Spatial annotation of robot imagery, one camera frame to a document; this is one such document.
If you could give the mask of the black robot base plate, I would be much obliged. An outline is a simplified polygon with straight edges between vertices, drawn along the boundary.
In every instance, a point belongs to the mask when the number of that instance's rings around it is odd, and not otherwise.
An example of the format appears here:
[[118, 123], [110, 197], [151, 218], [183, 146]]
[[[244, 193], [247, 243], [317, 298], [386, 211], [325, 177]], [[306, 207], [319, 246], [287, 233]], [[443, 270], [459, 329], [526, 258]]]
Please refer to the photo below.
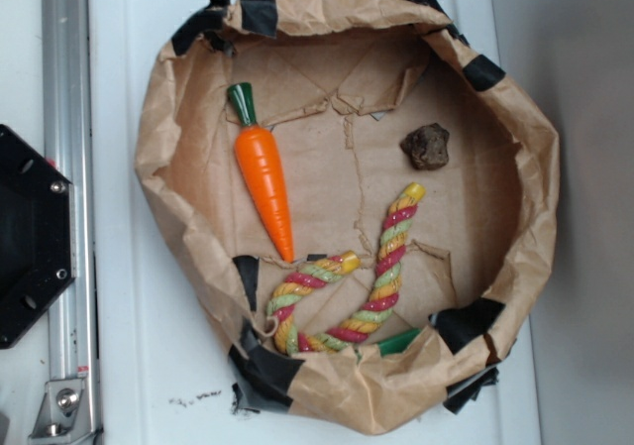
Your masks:
[[1, 348], [14, 347], [74, 280], [72, 183], [1, 127]]

